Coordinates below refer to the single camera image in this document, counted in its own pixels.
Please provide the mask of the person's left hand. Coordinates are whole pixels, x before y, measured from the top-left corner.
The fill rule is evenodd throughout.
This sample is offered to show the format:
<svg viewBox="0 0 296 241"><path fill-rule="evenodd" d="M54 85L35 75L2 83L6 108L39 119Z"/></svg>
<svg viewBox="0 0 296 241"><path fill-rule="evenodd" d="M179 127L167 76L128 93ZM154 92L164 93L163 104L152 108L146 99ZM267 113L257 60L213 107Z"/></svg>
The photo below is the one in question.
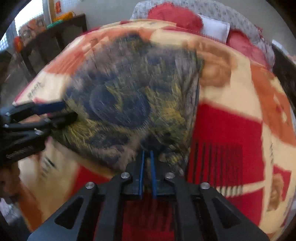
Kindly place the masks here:
<svg viewBox="0 0 296 241"><path fill-rule="evenodd" d="M18 162L2 168L0 173L1 198L7 203L17 203L21 199L22 185Z"/></svg>

